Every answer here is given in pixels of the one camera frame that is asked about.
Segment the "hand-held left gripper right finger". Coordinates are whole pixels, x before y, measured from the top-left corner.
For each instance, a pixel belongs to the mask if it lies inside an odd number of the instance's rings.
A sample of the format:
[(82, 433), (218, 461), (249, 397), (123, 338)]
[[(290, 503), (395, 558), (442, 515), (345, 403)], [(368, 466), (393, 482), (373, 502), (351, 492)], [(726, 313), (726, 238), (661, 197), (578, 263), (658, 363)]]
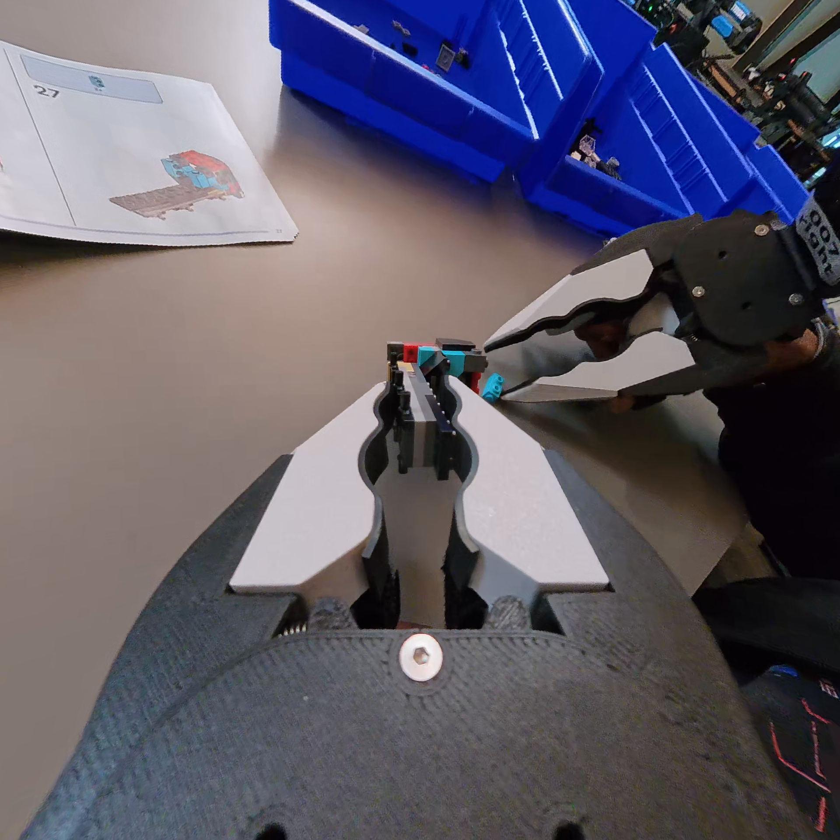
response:
[(610, 591), (540, 443), (455, 377), (444, 408), (461, 481), (443, 566), (446, 625), (482, 625), (501, 597), (532, 613), (543, 595)]

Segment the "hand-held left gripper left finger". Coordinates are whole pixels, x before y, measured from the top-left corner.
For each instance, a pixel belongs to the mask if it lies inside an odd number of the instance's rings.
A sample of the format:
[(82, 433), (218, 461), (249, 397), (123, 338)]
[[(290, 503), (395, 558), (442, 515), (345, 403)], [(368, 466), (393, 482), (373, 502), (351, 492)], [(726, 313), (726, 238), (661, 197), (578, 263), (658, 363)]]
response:
[(376, 482), (389, 463), (395, 394), (374, 385), (291, 454), (229, 581), (238, 594), (291, 593), (351, 607), (360, 625), (396, 625), (400, 582)]

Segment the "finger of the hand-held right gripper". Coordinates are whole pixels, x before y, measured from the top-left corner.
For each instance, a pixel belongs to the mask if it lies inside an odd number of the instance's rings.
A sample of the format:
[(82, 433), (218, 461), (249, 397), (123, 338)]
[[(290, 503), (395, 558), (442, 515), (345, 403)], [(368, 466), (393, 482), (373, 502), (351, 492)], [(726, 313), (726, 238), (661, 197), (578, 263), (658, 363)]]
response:
[(686, 342), (665, 332), (646, 332), (609, 360), (582, 362), (568, 373), (542, 376), (502, 393), (500, 399), (510, 403), (606, 401), (632, 387), (694, 365)]
[(655, 283), (655, 273), (672, 262), (678, 246), (703, 219), (690, 215), (612, 239), (499, 327), (485, 342), (484, 351), (523, 343), (541, 332), (572, 331), (626, 307), (631, 311), (640, 307)]

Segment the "toy brick truck model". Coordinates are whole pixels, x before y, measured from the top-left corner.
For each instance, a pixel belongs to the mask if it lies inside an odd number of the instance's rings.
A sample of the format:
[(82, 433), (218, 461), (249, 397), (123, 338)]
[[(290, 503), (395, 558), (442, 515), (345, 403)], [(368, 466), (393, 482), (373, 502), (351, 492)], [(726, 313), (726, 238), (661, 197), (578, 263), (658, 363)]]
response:
[(389, 343), (388, 410), (397, 446), (397, 468), (432, 468), (438, 480), (472, 467), (466, 437), (455, 424), (459, 382), (478, 393), (487, 368), (485, 355), (470, 341), (438, 338), (433, 343)]

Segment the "grey desk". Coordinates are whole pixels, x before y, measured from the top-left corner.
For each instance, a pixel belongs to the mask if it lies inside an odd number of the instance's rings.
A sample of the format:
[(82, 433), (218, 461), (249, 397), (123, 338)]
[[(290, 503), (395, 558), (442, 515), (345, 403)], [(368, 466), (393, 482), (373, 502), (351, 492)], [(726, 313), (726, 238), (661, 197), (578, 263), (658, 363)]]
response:
[(80, 738), (165, 574), (385, 375), (388, 340), (482, 343), (598, 247), (280, 86), (267, 2), (8, 2), (2, 40), (213, 85), (291, 245), (2, 236), (2, 838)]

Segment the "person's right hand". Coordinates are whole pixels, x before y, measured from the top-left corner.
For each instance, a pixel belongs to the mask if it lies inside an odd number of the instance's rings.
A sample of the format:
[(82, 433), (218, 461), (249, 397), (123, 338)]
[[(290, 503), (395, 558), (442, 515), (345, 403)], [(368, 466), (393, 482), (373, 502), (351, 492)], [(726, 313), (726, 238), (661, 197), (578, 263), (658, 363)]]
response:
[(811, 326), (796, 339), (765, 343), (756, 364), (738, 379), (738, 385), (766, 382), (806, 367), (820, 353), (822, 341), (819, 329)]

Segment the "cluster of small bricks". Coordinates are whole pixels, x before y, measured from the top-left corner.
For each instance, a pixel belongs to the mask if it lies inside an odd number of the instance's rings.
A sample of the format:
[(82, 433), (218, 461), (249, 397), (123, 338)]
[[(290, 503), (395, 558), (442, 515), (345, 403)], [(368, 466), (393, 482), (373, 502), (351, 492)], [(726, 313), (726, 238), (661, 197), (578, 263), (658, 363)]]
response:
[(570, 156), (597, 172), (601, 172), (618, 181), (622, 180), (620, 161), (614, 156), (606, 159), (602, 158), (596, 150), (595, 137), (591, 134), (585, 133), (578, 139), (577, 145), (573, 147)]

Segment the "person's black clothing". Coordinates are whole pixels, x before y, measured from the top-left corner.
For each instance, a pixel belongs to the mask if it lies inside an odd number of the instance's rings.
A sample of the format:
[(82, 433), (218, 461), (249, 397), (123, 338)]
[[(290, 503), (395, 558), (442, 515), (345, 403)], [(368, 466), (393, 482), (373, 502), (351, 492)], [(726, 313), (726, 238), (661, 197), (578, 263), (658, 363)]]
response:
[(718, 457), (752, 526), (788, 574), (839, 579), (839, 348), (823, 320), (816, 359), (752, 385), (704, 391)]

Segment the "large blue storage bin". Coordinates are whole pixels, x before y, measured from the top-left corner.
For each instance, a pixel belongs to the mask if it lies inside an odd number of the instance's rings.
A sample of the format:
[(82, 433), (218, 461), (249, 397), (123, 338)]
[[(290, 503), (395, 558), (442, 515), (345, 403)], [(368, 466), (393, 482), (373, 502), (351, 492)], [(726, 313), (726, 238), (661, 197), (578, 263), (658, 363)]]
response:
[(563, 149), (603, 77), (569, 2), (272, 1), (269, 41), (288, 88), (486, 182)]

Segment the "black chair with red lines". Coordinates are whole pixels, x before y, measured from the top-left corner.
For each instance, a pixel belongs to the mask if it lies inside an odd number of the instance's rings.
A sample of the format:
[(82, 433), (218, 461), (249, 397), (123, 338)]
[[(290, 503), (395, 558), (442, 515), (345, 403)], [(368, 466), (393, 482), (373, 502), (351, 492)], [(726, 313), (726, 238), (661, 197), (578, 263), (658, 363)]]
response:
[(813, 838), (839, 838), (839, 583), (766, 577), (693, 596)]

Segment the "brick building instruction booklet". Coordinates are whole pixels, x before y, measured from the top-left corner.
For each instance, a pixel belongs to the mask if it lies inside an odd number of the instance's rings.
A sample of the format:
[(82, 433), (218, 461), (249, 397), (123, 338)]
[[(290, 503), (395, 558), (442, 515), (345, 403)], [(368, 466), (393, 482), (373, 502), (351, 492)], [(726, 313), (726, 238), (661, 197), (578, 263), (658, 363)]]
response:
[(2, 232), (102, 245), (290, 243), (215, 89), (2, 42)]

